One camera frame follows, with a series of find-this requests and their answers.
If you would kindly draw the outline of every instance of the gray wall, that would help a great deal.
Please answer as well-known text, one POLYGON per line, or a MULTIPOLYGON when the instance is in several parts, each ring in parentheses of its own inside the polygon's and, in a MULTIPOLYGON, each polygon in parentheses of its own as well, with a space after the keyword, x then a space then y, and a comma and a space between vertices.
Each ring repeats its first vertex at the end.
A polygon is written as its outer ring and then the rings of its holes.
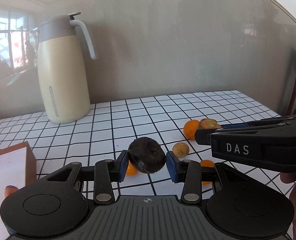
MULTIPOLYGON (((46 17, 82 11, 100 58, 79 35, 92 103, 240 90, 280 114, 296 68, 296 24, 269 0, 0 0, 46 17)), ((36 71, 0 86, 0 118, 43 110, 36 71)))

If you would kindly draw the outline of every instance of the thermos handle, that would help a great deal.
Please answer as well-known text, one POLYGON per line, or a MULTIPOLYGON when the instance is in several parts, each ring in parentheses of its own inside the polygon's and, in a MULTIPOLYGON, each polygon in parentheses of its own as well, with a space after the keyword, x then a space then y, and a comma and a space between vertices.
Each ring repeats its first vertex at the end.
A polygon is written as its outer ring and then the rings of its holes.
POLYGON ((86 24, 81 21, 81 20, 71 20, 70 21, 71 26, 76 27, 79 26, 84 34, 84 37, 86 38, 86 42, 88 45, 88 49, 90 52, 90 57, 92 59, 96 59, 98 58, 98 53, 95 52, 95 46, 94 46, 94 40, 92 37, 92 32, 91 30, 88 30, 88 28, 86 27, 86 24))

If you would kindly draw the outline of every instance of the thermos lid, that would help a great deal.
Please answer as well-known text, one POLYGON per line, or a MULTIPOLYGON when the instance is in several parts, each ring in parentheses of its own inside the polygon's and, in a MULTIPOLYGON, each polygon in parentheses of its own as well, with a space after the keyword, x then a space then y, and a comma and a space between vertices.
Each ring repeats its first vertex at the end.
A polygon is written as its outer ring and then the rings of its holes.
POLYGON ((70 20, 71 17, 69 15, 60 15, 42 22, 39 27, 39 42, 77 35, 75 27, 70 24, 70 20))

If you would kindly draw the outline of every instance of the grid tablecloth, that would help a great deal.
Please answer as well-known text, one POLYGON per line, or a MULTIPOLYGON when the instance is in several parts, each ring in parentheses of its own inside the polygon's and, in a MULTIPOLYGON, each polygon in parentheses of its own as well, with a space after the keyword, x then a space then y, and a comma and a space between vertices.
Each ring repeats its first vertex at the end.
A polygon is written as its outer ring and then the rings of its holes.
MULTIPOLYGON (((165 152, 177 142, 187 143, 190 153, 185 159, 222 162, 211 156, 209 146, 184 137, 183 127, 188 120, 212 118, 219 124, 229 124, 276 116, 279 115, 237 90, 136 98, 93 104, 85 117, 60 125, 49 121, 46 112, 2 119, 0 149, 28 141, 37 159, 37 178, 75 161, 87 166, 99 160, 116 159, 134 139, 142 136, 155 139, 165 152)), ((294 185, 283 184, 275 171, 224 162, 286 196, 294 185)), ((126 176, 122 183, 113 183, 113 188, 115 197, 119 194, 180 197, 183 183, 172 183, 164 166, 155 174, 126 176)), ((93 198, 93 182, 85 183, 83 193, 93 198)), ((203 186, 202 197, 211 195, 211 185, 203 186)))

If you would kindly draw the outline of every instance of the cardboard box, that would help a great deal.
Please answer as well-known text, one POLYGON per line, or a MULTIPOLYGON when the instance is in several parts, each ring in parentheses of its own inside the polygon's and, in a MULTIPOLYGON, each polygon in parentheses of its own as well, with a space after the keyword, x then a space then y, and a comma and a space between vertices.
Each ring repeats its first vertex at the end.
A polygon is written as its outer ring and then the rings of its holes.
MULTIPOLYGON (((8 185, 18 189, 36 181, 36 160, 28 142, 0 150, 0 206, 8 185)), ((9 237, 0 217, 0 240, 9 237)))

